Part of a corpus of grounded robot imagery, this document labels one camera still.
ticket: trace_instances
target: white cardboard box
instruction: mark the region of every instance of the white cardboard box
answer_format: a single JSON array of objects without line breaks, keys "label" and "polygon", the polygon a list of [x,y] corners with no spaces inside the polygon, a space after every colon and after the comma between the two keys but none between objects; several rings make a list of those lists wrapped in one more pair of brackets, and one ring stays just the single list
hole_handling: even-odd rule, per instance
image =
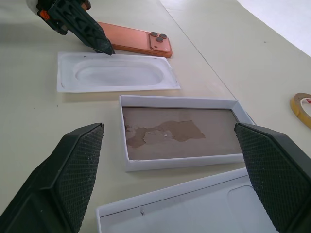
[{"label": "white cardboard box", "polygon": [[203,166],[212,164],[230,164],[243,162],[242,153],[212,155],[202,157],[131,160],[129,159],[123,107],[150,107],[150,108],[189,108],[189,109],[231,109],[238,122],[254,124],[249,115],[243,110],[237,100],[198,99],[183,97],[160,97],[160,96],[120,96],[121,111],[121,143],[122,153],[125,160],[125,170],[149,170],[187,166]]},{"label": "white cardboard box", "polygon": [[96,216],[99,233],[277,233],[246,168],[103,205]]}]

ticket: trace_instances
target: orange smartphone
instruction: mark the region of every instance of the orange smartphone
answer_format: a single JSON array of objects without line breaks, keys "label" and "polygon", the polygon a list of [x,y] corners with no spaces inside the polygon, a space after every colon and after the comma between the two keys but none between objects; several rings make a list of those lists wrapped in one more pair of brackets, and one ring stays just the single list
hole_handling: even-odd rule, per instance
[{"label": "orange smartphone", "polygon": [[170,40],[165,34],[150,33],[107,23],[98,23],[115,50],[166,58],[170,58],[173,54]]}]

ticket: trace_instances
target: roll of tape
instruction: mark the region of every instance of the roll of tape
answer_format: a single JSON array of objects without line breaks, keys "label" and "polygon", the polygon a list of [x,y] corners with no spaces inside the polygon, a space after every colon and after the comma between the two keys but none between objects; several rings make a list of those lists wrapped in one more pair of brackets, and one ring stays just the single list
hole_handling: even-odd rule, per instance
[{"label": "roll of tape", "polygon": [[311,129],[311,116],[306,113],[302,107],[302,103],[311,104],[311,95],[306,93],[297,93],[290,101],[292,111],[306,126]]}]

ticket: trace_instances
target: white table surface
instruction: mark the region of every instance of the white table surface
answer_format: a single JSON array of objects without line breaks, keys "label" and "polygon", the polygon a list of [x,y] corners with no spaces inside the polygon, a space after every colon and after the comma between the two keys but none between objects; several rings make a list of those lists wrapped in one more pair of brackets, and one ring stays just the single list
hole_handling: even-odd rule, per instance
[{"label": "white table surface", "polygon": [[[181,90],[122,94],[233,99],[197,49],[157,0],[92,0],[97,20],[166,33]],[[89,51],[74,35],[54,32],[24,0],[0,3],[0,212],[61,137],[82,126],[105,126],[97,179],[80,232],[96,232],[95,208],[178,183],[241,168],[217,165],[125,173],[120,163],[120,93],[56,92],[57,53]]]},{"label": "white table surface", "polygon": [[[232,91],[257,124],[287,133],[310,155],[311,131],[288,104],[296,92],[310,92],[310,58],[234,0],[161,2],[91,1],[89,13],[97,21],[170,37],[174,54],[169,62],[182,89],[122,94],[233,99]],[[71,33],[54,32],[24,0],[0,3],[0,29],[0,212],[64,134],[95,122],[104,123],[105,133],[82,233],[96,232],[97,206],[244,166],[123,172],[120,93],[56,92],[57,53],[92,49]]]}]

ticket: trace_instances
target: brown cardboard bottom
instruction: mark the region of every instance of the brown cardboard bottom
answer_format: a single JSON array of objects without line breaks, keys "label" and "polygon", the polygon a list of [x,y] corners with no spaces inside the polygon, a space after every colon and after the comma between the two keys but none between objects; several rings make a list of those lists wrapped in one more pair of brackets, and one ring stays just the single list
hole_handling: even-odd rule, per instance
[{"label": "brown cardboard bottom", "polygon": [[231,110],[123,107],[130,160],[241,153]]}]

